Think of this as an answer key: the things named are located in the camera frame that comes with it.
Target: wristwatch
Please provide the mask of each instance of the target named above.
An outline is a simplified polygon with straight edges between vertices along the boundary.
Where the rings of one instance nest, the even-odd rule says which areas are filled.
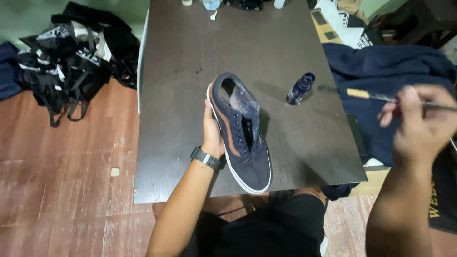
[[[216,170],[219,167],[219,165],[221,164],[221,161],[216,159],[214,156],[212,156],[211,154],[207,154],[207,153],[203,152],[203,150],[201,149],[201,146],[197,146],[192,151],[191,159],[192,160],[200,160],[201,162],[203,162],[204,164],[210,166],[214,170]]]

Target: wooden floor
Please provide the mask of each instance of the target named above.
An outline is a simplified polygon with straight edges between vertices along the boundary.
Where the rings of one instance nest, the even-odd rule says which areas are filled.
[[[28,91],[0,102],[0,256],[144,256],[155,219],[151,204],[133,205],[136,95],[112,80],[83,120],[58,128]],[[111,176],[113,167],[119,176]],[[375,197],[329,204],[325,256],[365,256]],[[240,203],[234,198],[221,210]],[[432,235],[435,256],[457,256],[456,236]]]

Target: water bottle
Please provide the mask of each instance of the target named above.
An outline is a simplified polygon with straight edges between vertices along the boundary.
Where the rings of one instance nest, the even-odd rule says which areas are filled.
[[[202,2],[206,10],[209,11],[214,11],[219,8],[219,5],[221,4],[221,0],[202,0]]]
[[[290,105],[296,105],[301,102],[303,96],[311,90],[311,86],[315,80],[316,76],[314,76],[314,74],[311,72],[305,73],[305,75],[303,75],[299,80],[297,80],[297,82],[295,82],[295,85],[293,85],[286,97],[287,102]]]

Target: navy cloth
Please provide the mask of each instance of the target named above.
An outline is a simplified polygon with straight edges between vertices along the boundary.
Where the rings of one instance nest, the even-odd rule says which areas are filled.
[[[17,48],[10,42],[0,45],[0,101],[22,91],[14,81],[15,74],[19,70],[8,63],[8,59],[14,57],[17,51]]]
[[[324,43],[327,60],[338,88],[355,88],[395,96],[404,85],[438,84],[454,94],[456,67],[435,49],[416,46],[370,46],[360,50]],[[357,117],[370,157],[392,166],[392,141],[400,120],[381,128],[377,114],[386,103],[340,95],[344,110]]]

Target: navy sneaker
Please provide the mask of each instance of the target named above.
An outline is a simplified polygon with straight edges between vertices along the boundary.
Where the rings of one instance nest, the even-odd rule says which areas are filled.
[[[259,132],[259,102],[232,73],[220,75],[206,95],[221,128],[232,175],[246,192],[265,192],[271,168],[268,148]]]

